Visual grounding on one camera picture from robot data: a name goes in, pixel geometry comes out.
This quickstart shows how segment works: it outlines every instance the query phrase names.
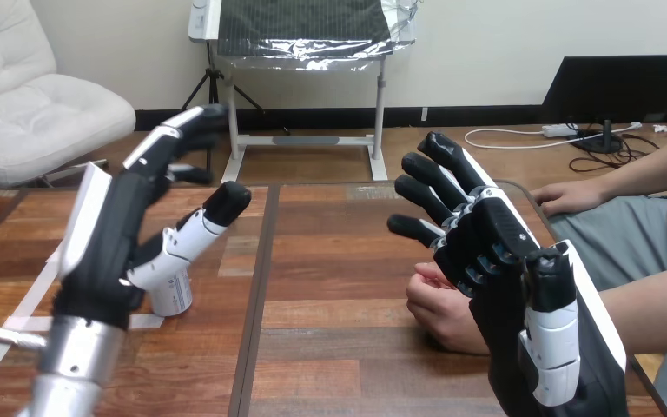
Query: monitor stand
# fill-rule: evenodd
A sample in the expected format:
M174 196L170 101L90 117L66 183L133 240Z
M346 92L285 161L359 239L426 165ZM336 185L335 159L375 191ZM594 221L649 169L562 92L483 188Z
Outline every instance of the monitor stand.
M572 142L571 144L579 149L586 150L587 152L594 152L598 154L614 154L623 147L620 136L612 134L612 121L604 121L604 128L602 132L597 130L587 132L589 136L596 135L597 133L602 133L602 135L600 137L593 137L592 139Z

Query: wooden table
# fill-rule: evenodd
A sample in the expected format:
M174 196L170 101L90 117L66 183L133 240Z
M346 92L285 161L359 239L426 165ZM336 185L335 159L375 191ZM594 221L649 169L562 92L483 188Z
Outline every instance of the wooden table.
M538 240L552 244L523 190L501 186ZM148 211L142 238L207 195L172 190ZM190 310L129 333L97 415L503 415L487 358L438 349L405 307L413 264L430 254L387 232L391 213L424 216L392 184L259 187L253 197L190 269ZM75 192L4 198L0 326L60 242ZM33 316L50 314L55 289ZM138 313L151 311L145 304ZM0 362L0 416L28 400L34 359L11 349ZM627 374L631 415L662 415L647 379Z

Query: cushion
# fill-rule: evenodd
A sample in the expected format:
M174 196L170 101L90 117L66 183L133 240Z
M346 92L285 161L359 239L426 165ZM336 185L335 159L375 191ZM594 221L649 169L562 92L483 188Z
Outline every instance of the cushion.
M54 72L55 58L29 0L0 0L0 94Z
M132 132L121 97L84 80L40 76L0 95L0 186L27 182Z

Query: white cable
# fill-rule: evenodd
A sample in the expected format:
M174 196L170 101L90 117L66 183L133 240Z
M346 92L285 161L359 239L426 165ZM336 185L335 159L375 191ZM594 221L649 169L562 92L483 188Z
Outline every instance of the white cable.
M620 132L626 132L628 130L634 130L634 129L640 129L643 126L640 122L633 122L631 123L630 127L624 128L624 129L616 129L613 130L612 133L620 133ZM505 130L505 129L475 129L472 130L471 132L467 133L464 135L464 140L466 143L469 143L475 148L482 148L482 149L541 149L541 148L550 148L551 146L558 146L558 145L566 145L567 143L572 143L572 142L578 142L578 141L583 141L586 139L592 139L593 137L600 137L603 135L603 133L599 133L596 135L592 136L587 136L587 137L578 137L576 139L571 139L568 141L561 141L561 142L552 142L552 143L546 143L544 145L532 145L532 146L498 146L498 145L478 145L477 143L474 143L469 140L469 135L472 133L478 133L478 132L503 132L503 133L516 133L519 135L543 135L543 132L521 132L519 130Z

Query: white wall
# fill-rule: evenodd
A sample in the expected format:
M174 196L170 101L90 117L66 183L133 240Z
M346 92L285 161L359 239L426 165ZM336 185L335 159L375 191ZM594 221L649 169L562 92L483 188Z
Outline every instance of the white wall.
M58 70L136 109L178 109L203 74L190 0L31 2ZM388 59L387 106L540 104L563 56L667 54L667 0L425 0L417 19L416 44ZM374 70L234 78L269 108L371 107Z

